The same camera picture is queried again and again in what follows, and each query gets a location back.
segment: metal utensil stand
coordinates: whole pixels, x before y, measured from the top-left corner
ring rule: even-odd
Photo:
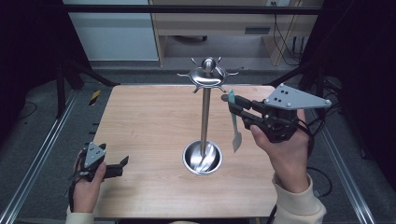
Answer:
[[[204,89],[203,106],[202,106],[202,126],[201,140],[191,142],[186,146],[183,152],[184,165],[196,175],[210,175],[216,172],[222,163],[222,154],[219,146],[208,141],[207,124],[209,120],[210,92],[213,88],[219,88],[226,92],[221,85],[225,82],[227,76],[236,75],[237,73],[227,73],[219,66],[221,58],[216,62],[213,58],[206,58],[202,61],[201,66],[196,67],[187,75],[178,74],[181,77],[189,77],[195,84],[196,89]]]

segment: white wall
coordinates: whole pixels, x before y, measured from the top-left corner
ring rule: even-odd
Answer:
[[[65,4],[147,5],[148,0],[64,0]],[[158,61],[148,13],[69,13],[90,61]]]

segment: human hand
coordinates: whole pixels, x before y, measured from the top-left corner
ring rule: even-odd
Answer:
[[[299,119],[305,121],[304,111],[297,110]],[[308,189],[306,174],[309,136],[298,129],[289,141],[271,143],[265,133],[256,125],[250,126],[256,145],[267,154],[279,178],[281,187],[292,193]]]
[[[104,181],[103,177],[106,173],[106,164],[102,162],[96,170],[92,182],[86,179],[80,179],[75,187],[73,200],[74,200],[74,213],[92,213],[93,208],[98,200],[100,185]]]

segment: desk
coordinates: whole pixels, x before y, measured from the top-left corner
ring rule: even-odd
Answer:
[[[274,88],[223,86],[250,100]],[[250,131],[238,120],[242,146],[233,153],[233,125],[223,94],[212,90],[207,140],[219,145],[223,162],[212,175],[194,175],[183,150],[200,138],[202,90],[195,86],[117,86],[94,143],[107,143],[107,164],[129,155],[123,176],[103,183],[96,217],[267,217],[276,203],[274,170]]]

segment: triangular metal bracket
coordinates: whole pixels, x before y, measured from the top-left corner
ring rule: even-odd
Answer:
[[[330,100],[299,91],[283,83],[264,100],[264,103],[285,110],[321,108],[332,105]]]
[[[92,164],[100,160],[105,155],[106,151],[103,148],[97,146],[93,142],[90,142],[87,149],[87,157],[85,158],[84,167],[90,167]]]

